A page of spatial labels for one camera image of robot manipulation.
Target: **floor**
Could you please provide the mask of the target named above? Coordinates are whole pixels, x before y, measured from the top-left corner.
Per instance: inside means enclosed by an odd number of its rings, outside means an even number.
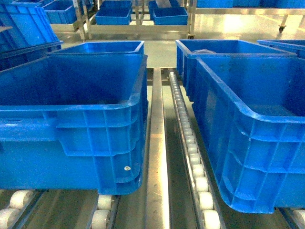
[[[195,35],[196,39],[240,39],[250,42],[256,42],[258,39],[305,39],[305,22],[302,16],[289,16],[286,22],[287,27],[283,33],[278,32],[278,25],[281,23],[281,16],[248,16],[248,15],[197,15]],[[69,47],[81,43],[78,35],[60,34],[60,39],[65,43],[63,47]],[[149,56],[148,67],[176,67],[176,45],[175,39],[179,36],[156,34],[154,36],[135,35],[104,35],[95,36],[94,41],[103,40],[145,40],[145,54]],[[151,87],[148,88],[149,96],[151,96]],[[175,128],[175,114],[173,111],[172,96],[169,86],[163,87],[164,96],[164,111],[167,122],[167,133],[173,133]],[[188,110],[191,114],[192,122],[196,126],[196,121],[191,108],[191,103],[187,102]],[[177,188],[177,192],[172,192],[171,195],[176,199],[173,204],[173,228],[188,229],[194,228],[194,218],[191,216],[192,205],[190,204],[190,194],[185,182],[180,177],[185,176],[185,171],[179,168],[181,155],[174,149],[174,139],[168,144],[168,152],[170,153],[170,168],[171,178],[177,181],[172,184]],[[125,209],[123,206],[137,203],[137,195],[143,195],[143,190],[139,193],[129,195],[122,198],[122,204],[119,208],[119,214],[115,228],[122,229],[137,229],[142,228],[143,219],[139,217],[138,222],[130,221],[131,214],[141,215],[143,208]],[[225,222],[229,229],[285,229],[288,228],[284,219],[276,211],[271,215],[259,214],[242,214],[238,213],[223,202],[221,208],[224,214]]]

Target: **white roller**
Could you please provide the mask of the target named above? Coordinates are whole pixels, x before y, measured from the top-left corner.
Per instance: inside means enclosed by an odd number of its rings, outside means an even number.
[[[190,154],[190,163],[192,166],[200,164],[200,155],[198,153]]]
[[[91,229],[106,229],[110,211],[96,210],[92,218]]]
[[[192,129],[191,128],[184,128],[183,133],[185,135],[193,135]]]
[[[220,220],[217,211],[203,211],[203,223],[205,229],[220,229]]]
[[[181,122],[188,122],[189,119],[186,116],[181,116],[180,117]]]
[[[188,136],[185,136],[185,141],[187,144],[194,144],[195,138],[193,135],[188,135]]]
[[[294,210],[293,215],[300,224],[305,226],[305,210]]]
[[[15,192],[10,198],[10,207],[22,209],[33,195],[33,191],[19,190]]]
[[[112,208],[112,196],[111,195],[99,195],[99,201],[97,204],[99,210],[111,210]]]
[[[199,201],[201,210],[213,210],[213,197],[210,192],[200,192]]]
[[[187,113],[186,113],[186,111],[179,111],[179,115],[180,116],[187,116]]]
[[[19,209],[6,208],[0,210],[0,229],[9,228],[19,214]]]
[[[186,145],[187,145],[187,151],[189,152],[189,154],[195,154],[198,152],[196,144],[186,144]]]
[[[206,177],[196,177],[195,185],[197,192],[207,192],[209,190],[208,179]]]
[[[194,178],[204,176],[204,168],[202,164],[193,165],[193,176]]]
[[[183,129],[191,127],[190,122],[181,122],[181,125]]]

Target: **stainless steel surface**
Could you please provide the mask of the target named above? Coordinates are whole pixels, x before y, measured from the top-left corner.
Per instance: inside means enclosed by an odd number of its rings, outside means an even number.
[[[181,138],[181,141],[182,141],[182,144],[183,144],[183,151],[184,151],[183,155],[184,155],[185,166],[186,166],[187,175],[188,175],[188,178],[189,178],[189,184],[190,184],[191,193],[192,193],[192,197],[193,197],[193,204],[194,204],[195,213],[196,213],[196,217],[197,217],[197,227],[200,228],[200,229],[204,229],[205,226],[203,224],[203,217],[202,217],[202,211],[200,209],[200,202],[199,202],[199,199],[198,199],[198,193],[195,190],[194,177],[192,175],[192,168],[191,168],[190,159],[189,159],[189,156],[188,156],[187,144],[186,144],[185,136],[184,136],[184,133],[183,133],[182,123],[181,123],[181,120],[180,120],[180,117],[179,117],[178,104],[177,104],[177,101],[176,101],[176,98],[175,98],[175,95],[174,95],[173,82],[174,81],[177,82],[176,74],[174,72],[170,72],[170,77],[169,78],[170,78],[170,86],[171,86],[172,97],[173,97],[173,104],[174,104],[175,113],[176,113],[176,119],[177,119],[177,123],[178,123],[178,127],[179,127],[179,134],[180,134],[180,138]],[[181,102],[182,102],[183,106],[186,108],[184,98],[182,96],[181,96]],[[197,145],[197,148],[199,148],[196,136],[194,136],[194,139],[195,139],[195,144]],[[205,165],[206,163],[203,161],[202,158],[201,158],[201,164],[204,165],[204,167],[206,166]],[[226,229],[224,219],[222,217],[222,213],[221,213],[221,210],[219,208],[219,205],[218,205],[218,202],[217,202],[217,199],[216,199],[216,195],[215,195],[215,192],[214,192],[214,187],[212,186],[210,174],[208,173],[207,170],[205,170],[205,173],[206,173],[206,177],[208,179],[208,184],[210,186],[209,191],[211,192],[211,194],[213,196],[214,208],[217,211],[218,216],[219,216],[220,228],[221,229]]]
[[[177,33],[187,34],[186,25],[91,25],[92,34],[115,33],[115,34],[133,34],[133,33]]]
[[[145,228],[171,227],[161,69],[153,70]]]
[[[305,15],[305,9],[274,8],[197,8],[196,14],[244,14],[244,15]]]
[[[282,213],[291,229],[304,229],[304,226],[295,219],[290,208],[279,208],[278,210]]]

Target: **crate rim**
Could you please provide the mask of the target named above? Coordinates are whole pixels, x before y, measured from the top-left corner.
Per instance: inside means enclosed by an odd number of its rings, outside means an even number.
[[[279,47],[291,48],[291,49],[298,49],[298,50],[305,50],[305,45],[300,44],[290,44],[285,43],[285,41],[304,41],[305,40],[257,40],[257,42],[261,45],[277,45]]]
[[[125,55],[125,56],[142,56],[140,68],[137,72],[136,81],[133,84],[131,95],[128,101],[120,104],[84,104],[84,105],[0,105],[0,112],[15,112],[15,111],[24,111],[24,112],[33,112],[33,111],[87,111],[87,110],[120,110],[125,109],[131,106],[134,106],[138,103],[141,96],[141,86],[142,82],[145,78],[145,70],[146,70],[146,61],[147,55],[141,54],[113,54],[113,55]],[[23,66],[27,66],[39,61],[43,61],[49,58],[53,58],[52,56],[43,57],[28,63],[21,64],[19,66],[9,68],[0,72],[4,74],[12,69],[21,68]]]
[[[299,60],[305,63],[305,59],[296,57],[281,57],[283,59]],[[292,124],[305,124],[305,117],[301,116],[274,116],[274,115],[263,115],[253,111],[237,94],[200,58],[197,57],[197,67],[204,68],[212,80],[217,83],[219,87],[234,103],[237,109],[244,115],[253,118],[258,121],[268,123],[289,123]]]
[[[277,49],[277,48],[273,48],[273,47],[268,47],[270,49],[273,49],[273,50],[276,50],[276,51],[280,51],[282,53],[213,53],[213,54],[193,54],[181,41],[189,41],[188,39],[182,39],[182,40],[176,40],[176,44],[177,46],[182,50],[182,52],[184,54],[187,55],[188,58],[191,58],[191,59],[195,59],[198,55],[219,55],[219,56],[225,56],[225,55],[229,55],[229,56],[232,56],[232,55],[240,55],[240,56],[246,56],[246,55],[266,55],[266,56],[272,56],[272,55],[287,55],[287,56],[296,56],[295,53],[293,52],[288,52],[288,51],[285,51],[285,50],[281,50],[281,49]],[[220,40],[216,40],[216,39],[204,39],[204,40],[196,40],[196,41],[211,41],[211,42],[218,42]],[[254,44],[254,45],[258,45],[258,46],[261,46],[261,47],[264,47],[266,48],[265,45],[261,45],[261,44],[257,44],[257,43],[252,43],[252,42],[247,42],[247,41],[243,41],[243,40],[223,40],[223,41],[238,41],[238,42],[243,42],[243,43],[248,43],[248,44]]]
[[[127,43],[127,42],[136,43],[136,42],[138,42],[139,45],[134,51],[128,51],[128,52],[126,52],[126,51],[121,51],[121,52],[65,52],[65,53],[60,52],[60,51],[63,51],[63,50],[69,49],[69,48],[75,48],[75,47],[78,47],[78,46],[81,46],[81,45],[84,45],[84,44],[115,43],[115,42],[119,42],[119,43]],[[75,45],[75,46],[72,46],[72,47],[69,47],[69,48],[48,52],[48,54],[50,54],[50,55],[52,55],[52,54],[56,54],[56,55],[97,55],[97,54],[111,54],[111,53],[113,53],[113,54],[120,54],[120,53],[129,54],[130,52],[138,52],[141,49],[141,47],[144,46],[144,41],[115,41],[115,42],[84,42],[84,43],[81,43],[81,44],[78,44],[78,45]]]

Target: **blue plastic crate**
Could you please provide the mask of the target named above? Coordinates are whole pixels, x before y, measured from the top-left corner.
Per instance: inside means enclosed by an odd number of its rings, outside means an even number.
[[[294,52],[300,58],[305,58],[305,40],[258,40],[259,44]]]
[[[43,7],[51,24],[72,24],[76,13],[72,1],[53,1]]]
[[[233,7],[259,7],[261,0],[233,0]]]
[[[305,8],[305,0],[276,0],[278,8]]]
[[[198,0],[198,8],[232,8],[233,0]]]
[[[0,71],[45,57],[48,52],[61,49],[62,43],[53,42],[0,53]]]
[[[153,18],[153,10],[158,8],[157,2],[156,1],[149,1],[148,3],[148,11],[150,15],[150,20],[154,20]]]
[[[144,42],[88,42],[67,49],[54,51],[49,53],[49,55],[91,55],[105,53],[144,54]]]
[[[128,8],[100,8],[95,15],[98,25],[129,25],[132,10]]]
[[[155,25],[187,25],[188,14],[184,7],[155,8]]]
[[[169,0],[172,7],[180,7],[180,4],[177,0]]]
[[[0,0],[0,4],[11,4],[12,0]]]
[[[26,7],[43,7],[52,2],[52,0],[17,0],[12,4]]]
[[[177,70],[183,80],[186,94],[194,100],[194,78],[197,56],[296,56],[294,53],[239,40],[177,40]],[[211,54],[195,54],[197,50],[208,50]]]
[[[103,3],[101,4],[101,7],[103,7],[103,8],[129,8],[129,9],[131,9],[132,8],[132,1],[106,0],[106,1],[103,1]]]
[[[42,8],[0,4],[0,52],[58,42]]]
[[[146,60],[60,55],[0,72],[0,188],[138,189]]]
[[[225,203],[305,208],[305,60],[200,57],[195,116]]]

